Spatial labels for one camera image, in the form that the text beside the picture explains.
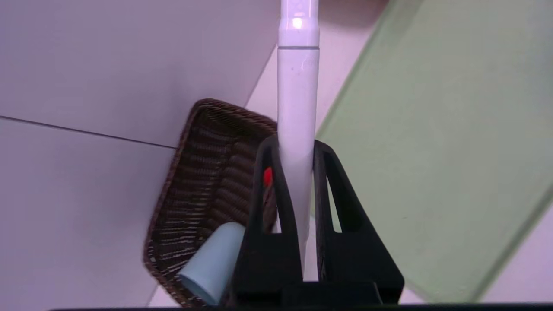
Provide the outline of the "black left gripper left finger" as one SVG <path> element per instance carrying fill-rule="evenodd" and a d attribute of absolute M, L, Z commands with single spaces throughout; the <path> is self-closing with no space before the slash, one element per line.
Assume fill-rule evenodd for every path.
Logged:
<path fill-rule="evenodd" d="M 264 231 L 264 171 L 273 172 L 281 232 Z M 233 305 L 280 305 L 282 291 L 303 282 L 298 229 L 276 136 L 264 140 L 254 166 L 249 220 L 232 277 Z"/>

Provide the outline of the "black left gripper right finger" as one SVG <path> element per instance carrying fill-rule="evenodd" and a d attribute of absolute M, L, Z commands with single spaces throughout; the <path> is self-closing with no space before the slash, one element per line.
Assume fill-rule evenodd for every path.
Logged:
<path fill-rule="evenodd" d="M 405 280 L 376 232 L 336 152 L 314 149 L 315 230 L 319 280 L 373 285 L 381 303 L 399 303 Z"/>

